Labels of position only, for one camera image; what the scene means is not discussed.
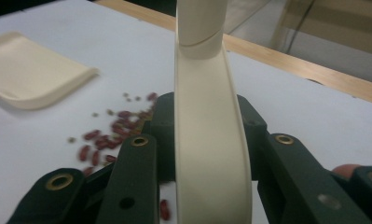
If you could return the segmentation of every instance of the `finger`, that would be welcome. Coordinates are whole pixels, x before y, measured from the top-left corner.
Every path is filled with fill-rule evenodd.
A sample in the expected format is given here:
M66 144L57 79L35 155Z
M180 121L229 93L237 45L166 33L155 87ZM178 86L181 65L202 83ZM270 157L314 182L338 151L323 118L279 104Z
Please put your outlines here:
M344 164L340 165L336 168L333 169L334 173L337 173L339 175L343 175L346 178L351 178L351 175L353 174L354 169L357 167L360 167L361 165L359 164Z

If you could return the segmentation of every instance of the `floor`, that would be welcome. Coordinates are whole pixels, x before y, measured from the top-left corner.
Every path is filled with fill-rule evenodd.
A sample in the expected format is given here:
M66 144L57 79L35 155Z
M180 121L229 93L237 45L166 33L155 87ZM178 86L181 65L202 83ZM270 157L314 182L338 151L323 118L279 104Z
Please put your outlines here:
M229 34L272 48L271 40L285 3L286 0L269 0ZM372 82L372 53L302 32L292 31L288 35L294 39L293 44L278 50Z

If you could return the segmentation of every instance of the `curved foam piece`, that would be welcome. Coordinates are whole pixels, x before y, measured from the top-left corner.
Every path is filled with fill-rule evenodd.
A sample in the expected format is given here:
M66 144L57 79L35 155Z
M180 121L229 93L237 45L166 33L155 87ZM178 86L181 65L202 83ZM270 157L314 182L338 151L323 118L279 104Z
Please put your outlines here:
M52 105L97 73L19 33L0 35L0 98L17 108Z

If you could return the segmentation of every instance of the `white tabletop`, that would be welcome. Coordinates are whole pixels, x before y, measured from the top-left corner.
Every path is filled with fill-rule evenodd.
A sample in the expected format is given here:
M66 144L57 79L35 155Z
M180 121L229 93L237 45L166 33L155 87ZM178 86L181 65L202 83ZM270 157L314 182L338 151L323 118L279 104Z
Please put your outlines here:
M9 31L97 67L100 75L45 109L25 111L0 100L0 223L42 175L88 166L76 157L83 145L80 135L108 131L114 118L106 109L149 106L146 100L127 102L124 92L145 98L151 91L173 91L174 71L173 32L88 1L60 1L0 17L0 34ZM372 165L371 103L233 52L228 58L238 94L261 114L271 133L299 138L327 169L350 162ZM77 141L70 144L68 137ZM254 194L254 221L267 222ZM172 188L162 195L172 199Z

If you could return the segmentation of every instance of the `wooden table edge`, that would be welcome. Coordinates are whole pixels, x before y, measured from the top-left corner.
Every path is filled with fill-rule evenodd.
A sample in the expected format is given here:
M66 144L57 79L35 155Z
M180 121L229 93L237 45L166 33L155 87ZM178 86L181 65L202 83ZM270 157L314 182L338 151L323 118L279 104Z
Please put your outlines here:
M162 28L175 30L176 19L174 17L152 9L140 7L123 0L99 0L96 3ZM224 35L224 43L228 50L299 77L315 80L326 87L372 103L372 82L259 46L235 36Z

